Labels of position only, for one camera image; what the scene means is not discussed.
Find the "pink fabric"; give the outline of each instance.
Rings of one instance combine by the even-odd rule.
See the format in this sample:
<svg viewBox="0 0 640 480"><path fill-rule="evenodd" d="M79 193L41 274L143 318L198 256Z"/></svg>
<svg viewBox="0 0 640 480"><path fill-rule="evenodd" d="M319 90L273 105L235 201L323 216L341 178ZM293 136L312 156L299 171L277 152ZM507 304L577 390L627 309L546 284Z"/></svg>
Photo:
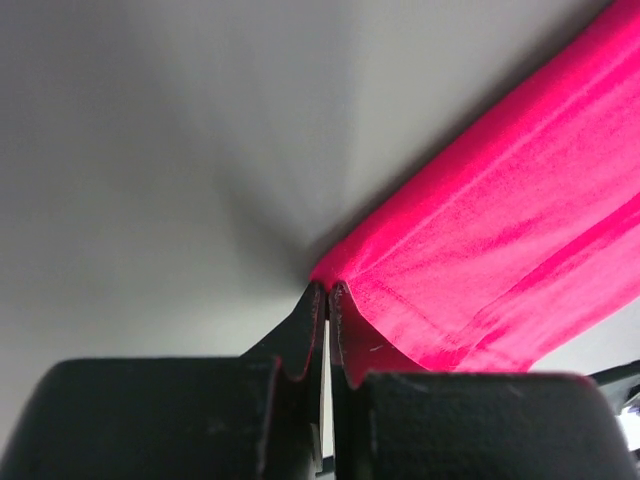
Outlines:
<svg viewBox="0 0 640 480"><path fill-rule="evenodd" d="M345 282L444 371L527 370L640 295L640 1L605 10L312 278Z"/></svg>

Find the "gray surface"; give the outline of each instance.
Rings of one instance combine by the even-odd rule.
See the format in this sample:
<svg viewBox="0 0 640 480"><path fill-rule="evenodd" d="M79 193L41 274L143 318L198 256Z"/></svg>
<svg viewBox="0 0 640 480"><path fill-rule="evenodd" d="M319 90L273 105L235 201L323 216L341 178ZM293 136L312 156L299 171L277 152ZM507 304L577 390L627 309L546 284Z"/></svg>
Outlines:
<svg viewBox="0 0 640 480"><path fill-rule="evenodd" d="M603 3L3 2L0 445L57 360L251 345ZM620 363L634 318L540 366Z"/></svg>

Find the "red towel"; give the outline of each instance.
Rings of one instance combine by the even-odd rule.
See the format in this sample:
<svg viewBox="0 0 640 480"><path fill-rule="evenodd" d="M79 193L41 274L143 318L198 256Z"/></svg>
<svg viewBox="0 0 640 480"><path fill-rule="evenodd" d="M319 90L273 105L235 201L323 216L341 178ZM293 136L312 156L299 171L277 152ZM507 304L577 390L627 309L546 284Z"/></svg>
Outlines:
<svg viewBox="0 0 640 480"><path fill-rule="evenodd" d="M425 368L524 371L640 295L639 223L640 1L619 0L312 278Z"/></svg>

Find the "metal object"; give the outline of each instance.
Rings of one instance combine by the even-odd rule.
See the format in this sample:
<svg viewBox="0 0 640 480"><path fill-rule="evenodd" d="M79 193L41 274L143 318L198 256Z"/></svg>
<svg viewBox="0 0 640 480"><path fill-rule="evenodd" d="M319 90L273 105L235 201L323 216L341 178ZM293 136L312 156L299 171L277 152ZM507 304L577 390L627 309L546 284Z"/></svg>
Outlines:
<svg viewBox="0 0 640 480"><path fill-rule="evenodd" d="M320 454L330 311L338 479L634 479L593 382L425 372L312 284L235 359L77 360L40 382L0 480L310 478Z"/></svg>

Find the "folded cloth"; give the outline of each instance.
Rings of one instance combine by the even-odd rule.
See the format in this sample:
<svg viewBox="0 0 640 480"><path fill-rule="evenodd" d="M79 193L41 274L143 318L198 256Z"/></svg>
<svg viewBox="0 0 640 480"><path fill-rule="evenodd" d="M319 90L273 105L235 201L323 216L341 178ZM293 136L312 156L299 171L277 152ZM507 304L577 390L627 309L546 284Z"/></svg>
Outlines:
<svg viewBox="0 0 640 480"><path fill-rule="evenodd" d="M640 295L640 1L619 0L323 258L441 371L524 371Z"/></svg>

